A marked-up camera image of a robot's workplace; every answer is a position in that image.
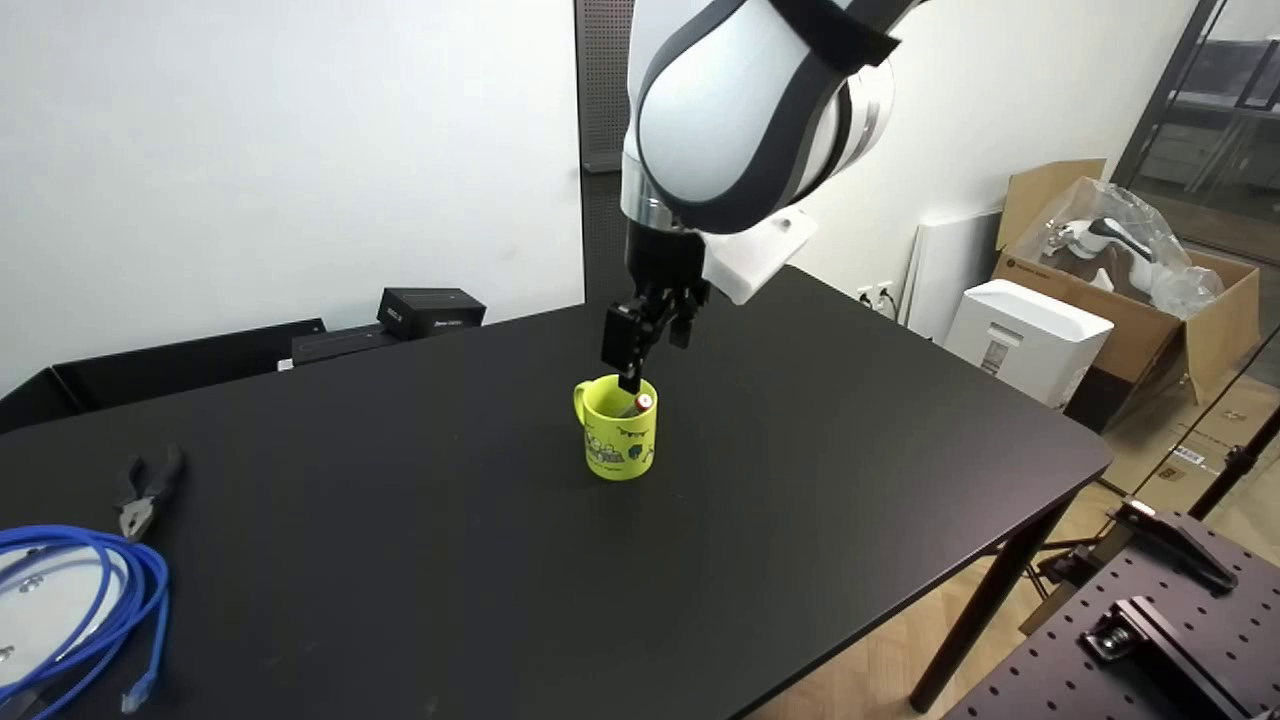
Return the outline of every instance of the white box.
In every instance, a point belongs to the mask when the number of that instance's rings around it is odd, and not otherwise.
[[[963,293],[946,348],[1025,394],[1066,407],[1109,331],[1112,320],[1103,314],[1009,280],[990,280]]]

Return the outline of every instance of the floor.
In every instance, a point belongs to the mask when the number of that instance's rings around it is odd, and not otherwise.
[[[1280,271],[1263,271],[1263,327],[1280,327]],[[1212,469],[1191,462],[1196,457],[1172,457],[1179,444],[1200,446],[1218,462],[1218,440],[1249,436],[1280,405],[1280,341],[1257,357],[1257,363],[1225,392],[1219,405],[1196,405],[1184,383],[1143,398],[1109,426],[1117,462],[1109,478],[1160,510],[1184,510],[1208,487]],[[1280,440],[1260,457],[1253,477],[1208,515],[1208,523],[1244,544],[1249,551],[1280,563]],[[1117,510],[1117,494],[1103,487],[1086,487],[1058,529],[1060,540],[1097,535]],[[926,663],[941,648],[946,631],[959,617],[970,592],[979,582],[992,559],[976,559],[926,601],[916,601],[896,621],[880,623],[871,635],[816,667],[807,681],[792,685],[770,701],[752,720],[913,720],[904,697],[920,681]],[[946,714],[971,685],[979,685],[1025,635],[1022,623],[1039,607],[1037,586],[1025,578],[959,663],[957,681],[946,687],[934,712]]]

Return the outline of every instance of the cardboard box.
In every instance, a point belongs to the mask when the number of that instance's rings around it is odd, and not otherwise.
[[[1009,179],[996,276],[1112,320],[1117,327],[1091,366],[1119,377],[1125,383],[1148,383],[1179,360],[1184,377],[1191,377],[1196,398],[1212,398],[1234,380],[1235,363],[1260,342],[1260,271],[1253,262],[1191,253],[1196,262],[1219,271],[1225,297],[1191,320],[1175,320],[1134,297],[1103,293],[1080,276],[1012,254],[1012,245],[1034,236],[1034,227],[1045,224],[1045,211],[1080,177],[1101,177],[1101,166],[1101,160],[1066,160]]]

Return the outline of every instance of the table leg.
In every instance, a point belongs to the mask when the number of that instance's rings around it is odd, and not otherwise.
[[[979,639],[979,631],[990,628],[990,621],[996,617],[996,607],[1005,602],[1012,582],[1025,575],[1037,547],[1045,544],[1045,535],[1058,529],[1058,519],[1068,510],[1074,499],[1076,494],[1066,494],[1060,504],[1045,509],[1005,540],[1005,551],[996,555],[985,582],[971,592],[959,621],[952,623],[946,648],[934,655],[930,671],[913,687],[916,712],[930,712],[930,702],[946,693],[946,685],[952,681],[970,648]]]

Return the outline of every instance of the pliers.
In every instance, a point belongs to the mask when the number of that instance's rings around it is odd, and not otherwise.
[[[119,535],[143,540],[162,515],[162,504],[187,477],[187,457],[179,446],[162,452],[158,458],[137,457],[127,462],[127,494],[119,499]]]

